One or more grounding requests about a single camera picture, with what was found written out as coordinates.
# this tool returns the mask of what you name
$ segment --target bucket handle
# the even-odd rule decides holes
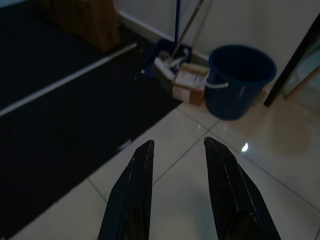
[[[229,86],[229,83],[221,83],[221,84],[212,84],[208,82],[208,77],[210,75],[210,72],[208,72],[208,74],[205,76],[204,78],[204,84],[206,87],[210,88],[210,89],[223,89],[223,88],[227,88]]]

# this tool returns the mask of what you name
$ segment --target mop handle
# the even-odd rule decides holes
[[[174,29],[174,45],[176,45],[177,42],[178,42],[179,20],[180,20],[180,5],[181,5],[181,0],[176,0],[175,29]]]
[[[199,11],[199,9],[200,9],[200,7],[201,7],[203,2],[204,2],[204,0],[200,0],[199,3],[197,4],[197,6],[195,7],[195,10],[193,11],[192,16],[190,17],[190,19],[189,19],[189,21],[188,21],[188,23],[187,23],[187,25],[186,25],[181,37],[180,37],[178,43],[177,43],[177,45],[176,45],[176,47],[175,47],[175,49],[174,49],[174,51],[173,51],[173,53],[171,55],[172,59],[177,54],[177,51],[180,48],[180,45],[182,44],[183,40],[185,39],[185,36],[186,36],[186,34],[187,34],[192,22],[194,21],[194,19],[195,19],[195,17],[196,17],[196,15],[197,15],[197,13],[198,13],[198,11]]]

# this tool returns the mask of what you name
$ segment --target floor tile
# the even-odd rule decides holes
[[[191,104],[182,103],[179,105],[178,109],[208,130],[219,121],[218,118],[213,116],[207,110],[205,103],[203,103],[202,106],[194,106]]]
[[[260,190],[281,239],[315,239],[320,219],[310,207],[243,155],[231,151]],[[214,240],[213,221],[201,139],[153,186],[149,239]]]
[[[320,218],[310,206],[243,155],[231,151],[242,169],[258,187],[281,239],[315,239],[320,227]]]
[[[96,240],[106,205],[85,180],[12,240]]]
[[[205,129],[199,124],[175,109],[104,164],[89,179],[108,199],[112,187],[127,166],[136,148],[148,140],[154,140],[153,181],[156,181],[205,132]]]
[[[252,107],[211,132],[320,210],[320,117],[290,101]]]
[[[150,240],[218,240],[204,138],[152,188]]]

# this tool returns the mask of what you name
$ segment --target broom handle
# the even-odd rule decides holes
[[[176,47],[175,47],[175,49],[174,49],[174,51],[173,51],[173,53],[171,55],[172,59],[176,56],[177,51],[179,50],[180,45],[182,44],[183,40],[185,39],[185,36],[186,36],[186,34],[187,34],[192,22],[194,21],[194,19],[195,19],[195,17],[196,17],[196,15],[197,15],[197,13],[198,13],[198,11],[199,11],[199,9],[200,9],[200,7],[201,7],[203,2],[204,2],[204,0],[200,0],[199,3],[197,4],[197,6],[195,7],[195,10],[193,11],[192,16],[190,17],[190,19],[189,19],[189,21],[188,21],[188,23],[187,23],[187,25],[186,25],[181,37],[180,37],[178,43],[177,43],[177,45],[176,45]]]

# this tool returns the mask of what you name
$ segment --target door frame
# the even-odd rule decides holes
[[[320,33],[320,13],[316,17],[315,21],[311,25],[310,29],[304,36],[302,42],[295,50],[294,54],[292,55],[290,61],[282,71],[281,75],[279,76],[278,80],[275,82],[271,92],[269,93],[268,97],[264,101],[264,105],[266,107],[270,107],[274,100],[277,98],[281,89],[287,82],[288,78],[290,77],[291,73],[296,69],[297,65],[299,64],[300,60],[306,53],[307,49],[314,43],[317,39],[318,34]]]

